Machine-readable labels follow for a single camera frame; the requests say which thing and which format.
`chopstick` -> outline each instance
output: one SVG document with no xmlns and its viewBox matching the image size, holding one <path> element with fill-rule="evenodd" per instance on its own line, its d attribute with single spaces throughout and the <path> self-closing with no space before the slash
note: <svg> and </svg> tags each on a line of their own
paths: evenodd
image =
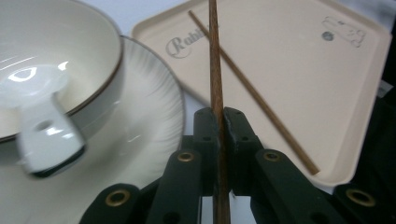
<svg viewBox="0 0 396 224">
<path fill-rule="evenodd" d="M 202 32 L 204 32 L 205 36 L 207 38 L 209 38 L 209 32 L 202 25 L 202 23 L 198 20 L 198 18 L 193 14 L 192 11 L 189 11 L 189 15 L 192 18 L 192 20 L 196 23 L 196 25 L 198 25 L 198 27 L 202 30 Z M 293 135 L 289 132 L 289 130 L 286 128 L 286 126 L 282 123 L 282 121 L 279 119 L 279 117 L 276 115 L 276 113 L 265 102 L 265 100 L 262 98 L 262 96 L 256 91 L 256 89 L 248 81 L 246 76 L 242 73 L 242 71 L 236 66 L 236 64 L 233 62 L 233 60 L 228 56 L 228 54 L 221 47 L 219 47 L 219 52 L 220 52 L 220 55 L 223 58 L 223 60 L 230 66 L 230 68 L 233 70 L 235 75 L 242 82 L 242 84 L 245 86 L 245 88 L 250 93 L 250 95 L 254 98 L 256 103 L 260 106 L 262 111 L 267 115 L 268 119 L 271 120 L 271 122 L 274 124 L 276 129 L 280 132 L 280 134 L 283 136 L 283 138 L 289 144 L 291 149 L 294 151 L 294 153 L 297 155 L 297 157 L 303 163 L 304 167 L 308 170 L 308 172 L 311 175 L 317 174 L 319 172 L 319 168 L 312 162 L 312 160 L 305 153 L 303 148 L 300 146 L 300 144 L 297 142 L 297 140 L 293 137 Z"/>
<path fill-rule="evenodd" d="M 219 27 L 216 0 L 209 0 L 210 104 L 219 125 L 219 165 L 213 195 L 213 223 L 230 224 L 230 201 L 227 183 L 227 151 L 224 146 L 223 97 L 221 84 Z"/>
</svg>

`white table surface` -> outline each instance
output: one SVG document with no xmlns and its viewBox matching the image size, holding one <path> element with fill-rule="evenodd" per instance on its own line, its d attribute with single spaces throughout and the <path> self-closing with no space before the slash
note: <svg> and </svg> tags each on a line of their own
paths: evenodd
<svg viewBox="0 0 396 224">
<path fill-rule="evenodd" d="M 394 0 L 338 0 L 345 6 L 358 11 L 360 14 L 371 18 L 388 30 L 392 29 L 396 14 L 396 1 Z M 123 35 L 130 36 L 131 30 L 139 22 L 159 14 L 166 9 L 175 7 L 185 0 L 82 0 L 93 7 L 103 11 L 120 28 Z M 184 134 L 192 134 L 193 113 L 205 107 L 193 97 L 184 92 L 186 103 L 186 124 Z M 256 223 L 249 208 L 249 197 L 230 197 L 232 223 Z M 203 199 L 202 223 L 212 222 L 212 201 L 210 197 Z"/>
</svg>

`printed logo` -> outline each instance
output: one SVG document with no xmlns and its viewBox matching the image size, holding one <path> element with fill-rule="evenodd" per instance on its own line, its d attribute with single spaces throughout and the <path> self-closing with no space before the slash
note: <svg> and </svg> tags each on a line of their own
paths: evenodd
<svg viewBox="0 0 396 224">
<path fill-rule="evenodd" d="M 333 17 L 326 17 L 322 22 L 323 26 L 329 29 L 329 32 L 323 33 L 323 39 L 327 41 L 333 40 L 333 34 L 341 37 L 349 42 L 353 47 L 358 48 L 366 36 L 363 30 L 360 30 L 353 25 L 339 21 Z"/>
<path fill-rule="evenodd" d="M 184 38 L 175 37 L 166 44 L 166 53 L 176 59 L 186 58 L 192 52 L 190 45 L 203 37 L 205 37 L 205 35 L 200 29 L 189 32 L 188 36 Z"/>
</svg>

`cream tray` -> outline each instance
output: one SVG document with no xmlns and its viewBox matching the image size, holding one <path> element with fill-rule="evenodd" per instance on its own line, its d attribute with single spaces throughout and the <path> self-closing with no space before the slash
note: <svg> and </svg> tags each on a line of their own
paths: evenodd
<svg viewBox="0 0 396 224">
<path fill-rule="evenodd" d="M 190 19 L 192 0 L 137 24 L 132 37 L 156 51 L 183 88 L 209 105 L 209 44 Z M 284 152 L 317 187 L 355 173 L 390 34 L 328 0 L 218 0 L 219 41 L 319 167 L 310 175 L 222 62 L 224 105 L 242 110 L 262 144 Z"/>
</svg>

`white saucer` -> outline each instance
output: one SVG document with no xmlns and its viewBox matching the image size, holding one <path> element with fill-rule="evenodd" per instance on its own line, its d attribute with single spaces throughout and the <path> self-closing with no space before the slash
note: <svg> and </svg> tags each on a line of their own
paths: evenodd
<svg viewBox="0 0 396 224">
<path fill-rule="evenodd" d="M 77 164 L 47 179 L 26 175 L 18 164 L 0 167 L 0 223 L 79 223 L 103 189 L 143 188 L 162 175 L 183 132 L 181 89 L 155 53 L 126 37 L 123 67 L 119 105 Z"/>
</svg>

